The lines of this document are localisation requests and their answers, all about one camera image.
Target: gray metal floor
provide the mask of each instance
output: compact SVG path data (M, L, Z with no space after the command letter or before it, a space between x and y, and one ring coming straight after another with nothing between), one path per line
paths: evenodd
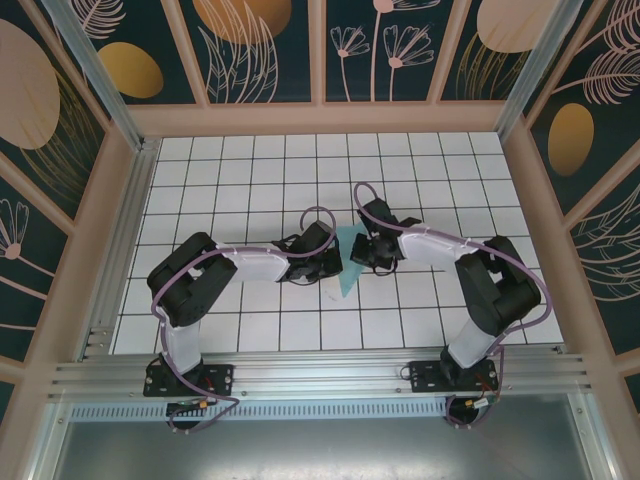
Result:
M58 480L590 479L564 396L507 397L481 428L442 418L70 426Z

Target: metal bracket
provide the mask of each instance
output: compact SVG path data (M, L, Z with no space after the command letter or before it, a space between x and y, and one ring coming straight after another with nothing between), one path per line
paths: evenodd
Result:
M496 366L489 359L466 370L456 385L451 385L440 371L439 360L409 362L403 370L406 369L409 370L409 375L403 379L411 383L413 393L482 392L482 382L493 390L498 389Z
M142 394L145 397L194 397L198 394L167 374L164 365L149 365ZM231 395L233 365L203 365L196 386L216 395Z

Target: flower drawing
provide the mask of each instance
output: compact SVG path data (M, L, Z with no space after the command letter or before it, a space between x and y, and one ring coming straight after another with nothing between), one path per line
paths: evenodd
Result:
M27 231L29 222L29 207L22 202L16 204L15 211L11 207L11 203L6 198L0 200L0 267L3 261L19 260L35 270L44 273L50 277L54 274L33 262L30 262L22 256L22 243ZM32 297L46 300L47 296L21 285L9 278L0 275L0 283L8 285L22 293L31 295ZM35 327L21 327L17 325L0 324L2 328L11 328L14 330L33 330Z
M389 100L393 101L393 78L395 71L402 67L412 67L433 61L434 52L428 50L431 39L427 31L429 27L407 27L398 37L398 26L384 29L384 48L391 67L389 84Z
M368 53L370 50L369 44L365 43L366 37L364 33L362 33L362 27L347 27L344 29L344 32L340 27L335 27L331 29L330 33L333 46L336 47L336 52L340 57L344 93L347 96L347 101L350 102L351 97L349 96L349 87L347 86L347 77L344 70L344 59Z
M371 101L376 101L376 51L378 46L378 32L380 31L380 18L385 13L423 10L435 7L440 0L373 0L373 7L377 11L376 24L373 30L373 53L371 55Z

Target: blue paper shape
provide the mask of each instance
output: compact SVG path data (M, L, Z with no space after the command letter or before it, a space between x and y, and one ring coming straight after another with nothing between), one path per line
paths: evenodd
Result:
M340 259L342 260L342 272L338 275L342 298L346 298L364 270L362 265L352 262L350 258L356 235L359 233L367 234L367 229L362 222L351 227L336 228L336 236L340 242Z

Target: dark green wallpaper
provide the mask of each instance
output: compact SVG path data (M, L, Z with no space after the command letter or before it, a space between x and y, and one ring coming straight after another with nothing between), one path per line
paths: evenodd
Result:
M425 100L450 13L451 2L437 0L396 2L390 12L371 0L328 0L327 101L368 102L372 91L377 101Z
M607 4L531 127L564 213L640 138L639 9Z
M13 389L14 385L12 383L0 381L0 425L2 425L2 419L7 408L9 408L9 400L11 400Z
M246 5L180 0L209 101L310 102L307 0Z
M75 218L104 130L17 0L0 3L0 152Z
M640 167L571 236L613 350L640 348Z
M0 356L24 361L67 235L0 178Z
M553 7L473 0L441 100L505 100Z
M70 4L125 103L195 103L160 0Z

